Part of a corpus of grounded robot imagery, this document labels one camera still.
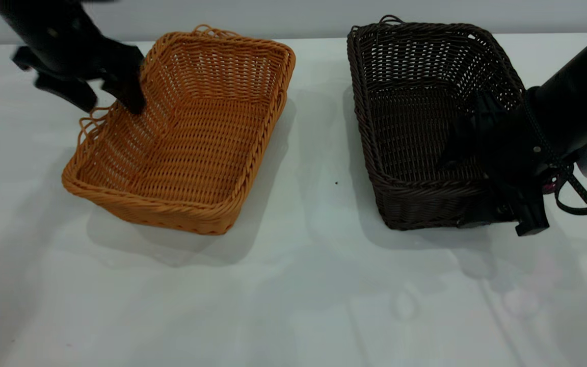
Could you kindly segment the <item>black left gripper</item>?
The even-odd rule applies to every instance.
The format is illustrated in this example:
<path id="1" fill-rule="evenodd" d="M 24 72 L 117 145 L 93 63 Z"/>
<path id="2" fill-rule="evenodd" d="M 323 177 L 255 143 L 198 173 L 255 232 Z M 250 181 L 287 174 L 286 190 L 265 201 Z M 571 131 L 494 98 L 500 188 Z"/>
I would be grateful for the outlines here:
<path id="1" fill-rule="evenodd" d="M 37 73 L 35 88 L 90 113 L 98 98 L 87 82 L 102 80 L 101 88 L 131 114 L 144 111 L 144 56 L 136 46 L 108 39 L 100 31 L 38 31 L 23 40 L 12 61 L 19 69 Z"/>

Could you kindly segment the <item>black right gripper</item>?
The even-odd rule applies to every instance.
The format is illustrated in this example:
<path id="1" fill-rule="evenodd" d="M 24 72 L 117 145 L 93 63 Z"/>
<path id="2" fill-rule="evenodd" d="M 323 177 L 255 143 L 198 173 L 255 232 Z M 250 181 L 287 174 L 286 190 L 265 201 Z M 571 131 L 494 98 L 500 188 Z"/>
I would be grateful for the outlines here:
<path id="1" fill-rule="evenodd" d="M 575 117 L 575 102 L 528 90 L 508 111 L 490 91 L 475 96 L 471 115 L 455 119 L 439 158 L 440 169 L 454 169 L 475 158 L 488 179 L 488 190 L 458 220 L 458 228 L 515 222 L 520 237 L 549 227 L 540 176 L 547 170 L 548 149 L 564 152 Z"/>

